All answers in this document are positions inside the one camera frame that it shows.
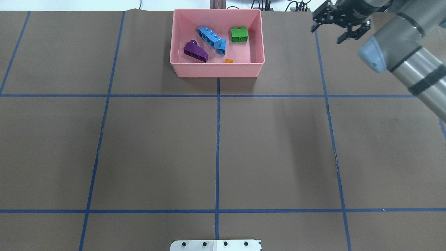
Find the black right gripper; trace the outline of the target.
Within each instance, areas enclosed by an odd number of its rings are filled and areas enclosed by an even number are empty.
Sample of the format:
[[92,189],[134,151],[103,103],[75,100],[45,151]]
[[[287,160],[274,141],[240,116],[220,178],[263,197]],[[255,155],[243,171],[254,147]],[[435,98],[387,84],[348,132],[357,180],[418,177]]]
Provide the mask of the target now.
[[370,30],[371,21],[368,17],[371,14],[372,5],[365,0],[338,0],[335,4],[325,0],[313,12],[311,33],[323,24],[336,24],[346,29],[338,37],[337,44],[347,39],[358,40]]

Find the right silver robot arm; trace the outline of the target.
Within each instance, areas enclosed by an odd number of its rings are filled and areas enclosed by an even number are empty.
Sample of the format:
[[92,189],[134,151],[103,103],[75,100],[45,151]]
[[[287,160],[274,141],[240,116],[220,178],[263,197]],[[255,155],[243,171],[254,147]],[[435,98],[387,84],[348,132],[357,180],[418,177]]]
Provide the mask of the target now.
[[[371,14],[387,0],[325,0],[313,12],[315,32],[323,24],[346,29],[337,39],[360,39],[370,30]],[[409,0],[358,51],[376,73],[389,71],[443,121],[446,117],[445,64],[420,41],[436,27],[445,27],[444,0]]]

